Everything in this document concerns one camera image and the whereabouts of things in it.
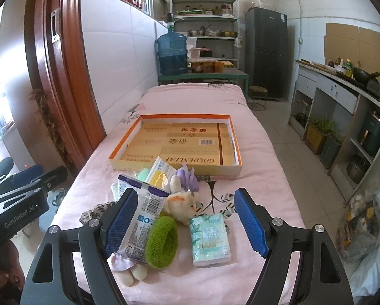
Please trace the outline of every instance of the metal screw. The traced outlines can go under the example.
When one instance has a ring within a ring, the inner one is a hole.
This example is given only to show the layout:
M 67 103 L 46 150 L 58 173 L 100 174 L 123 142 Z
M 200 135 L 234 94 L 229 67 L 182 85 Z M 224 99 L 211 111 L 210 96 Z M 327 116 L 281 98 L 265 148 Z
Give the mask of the metal screw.
M 56 233 L 58 230 L 59 230 L 59 227 L 57 227 L 57 226 L 50 226 L 49 229 L 48 229 L 49 234 L 54 234 L 54 233 Z
M 98 219 L 91 219 L 89 222 L 88 222 L 88 225 L 90 227 L 97 227 L 98 225 L 100 224 L 100 221 Z
M 323 225 L 315 225 L 315 230 L 319 233 L 323 233 L 325 231 L 325 228 Z
M 283 225 L 283 220 L 281 220 L 280 218 L 273 218 L 272 224 L 275 226 L 281 226 Z

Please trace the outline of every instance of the kitchen counter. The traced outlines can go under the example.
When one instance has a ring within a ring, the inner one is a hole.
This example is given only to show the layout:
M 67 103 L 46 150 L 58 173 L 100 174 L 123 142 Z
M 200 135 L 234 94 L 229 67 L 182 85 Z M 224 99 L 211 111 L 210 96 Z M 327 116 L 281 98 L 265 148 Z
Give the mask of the kitchen counter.
M 328 158 L 329 148 L 323 149 L 322 159 L 329 167 L 329 175 L 341 191 L 346 201 L 361 191 L 364 193 L 372 184 L 380 166 L 380 147 L 372 157 L 358 138 L 361 137 L 362 127 L 367 115 L 372 110 L 379 110 L 380 101 L 367 91 L 351 84 L 350 82 L 331 74 L 326 70 L 318 69 L 297 61 L 299 65 L 298 79 L 291 105 L 289 124 L 306 140 L 308 123 L 300 124 L 298 119 L 301 115 L 307 118 L 330 118 L 343 137 L 343 143 L 337 151 L 336 157 Z M 348 175 L 347 166 L 353 155 L 359 155 L 370 163 L 359 183 L 355 183 Z
M 319 74 L 322 74 L 328 78 L 331 78 L 332 80 L 335 80 L 337 82 L 339 82 L 341 85 L 345 86 L 345 87 L 348 87 L 349 89 L 357 92 L 358 94 L 361 94 L 362 96 L 364 96 L 366 99 L 368 99 L 369 101 L 373 102 L 374 104 L 376 104 L 379 108 L 380 108 L 380 101 L 373 97 L 371 94 L 369 94 L 367 91 L 359 88 L 359 87 L 356 87 L 355 85 L 351 84 L 350 82 L 344 80 L 344 79 L 341 79 L 340 77 L 337 77 L 336 75 L 333 75 L 331 73 L 328 73 L 328 72 L 325 72 L 325 71 L 322 71 L 322 70 L 319 70 L 317 68 L 314 68 L 314 67 L 311 67 L 307 64 L 304 64 L 304 63 L 301 63 L 301 62 L 297 62 L 297 64 L 299 65 L 299 67 L 304 67 L 306 69 L 309 69 L 309 70 L 312 70 L 312 71 L 315 71 Z

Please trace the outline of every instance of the small stool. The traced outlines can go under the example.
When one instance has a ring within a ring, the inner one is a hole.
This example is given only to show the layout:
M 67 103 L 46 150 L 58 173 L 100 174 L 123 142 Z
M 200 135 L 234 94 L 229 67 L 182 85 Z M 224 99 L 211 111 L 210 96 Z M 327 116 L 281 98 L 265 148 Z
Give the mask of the small stool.
M 266 88 L 259 87 L 259 86 L 249 86 L 249 89 L 247 91 L 247 95 L 248 95 L 248 97 L 252 98 L 252 108 L 250 108 L 251 110 L 253 110 L 253 111 L 264 111 L 264 110 L 266 110 L 266 99 L 264 99 L 265 105 L 260 104 L 260 100 L 262 98 L 268 97 L 268 90 Z M 255 99 L 258 99 L 257 105 L 261 106 L 263 109 L 258 109 L 258 110 L 254 109 Z

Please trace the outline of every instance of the cardboard sheet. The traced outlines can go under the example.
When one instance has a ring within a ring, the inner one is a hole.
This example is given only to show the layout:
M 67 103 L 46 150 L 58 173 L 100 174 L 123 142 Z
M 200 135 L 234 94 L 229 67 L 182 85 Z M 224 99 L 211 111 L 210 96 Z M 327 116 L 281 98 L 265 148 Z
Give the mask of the cardboard sheet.
M 160 156 L 166 163 L 232 165 L 228 127 L 220 123 L 143 123 L 122 155 L 124 161 Z
M 380 72 L 380 33 L 362 27 L 327 23 L 324 38 L 326 61 L 338 56 L 350 59 L 353 66 L 360 62 L 360 68 L 368 73 Z

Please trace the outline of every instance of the potted plant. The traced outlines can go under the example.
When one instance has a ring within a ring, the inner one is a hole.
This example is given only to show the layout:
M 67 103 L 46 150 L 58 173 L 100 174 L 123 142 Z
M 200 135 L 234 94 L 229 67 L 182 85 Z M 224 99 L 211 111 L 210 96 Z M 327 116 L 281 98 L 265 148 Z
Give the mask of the potted plant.
M 336 128 L 332 129 L 332 131 L 327 134 L 327 139 L 325 140 L 320 156 L 321 162 L 324 164 L 325 168 L 331 168 L 342 143 L 343 137 Z
M 308 119 L 306 145 L 310 147 L 314 155 L 321 153 L 327 134 L 335 128 L 335 123 L 326 116 L 325 118 Z

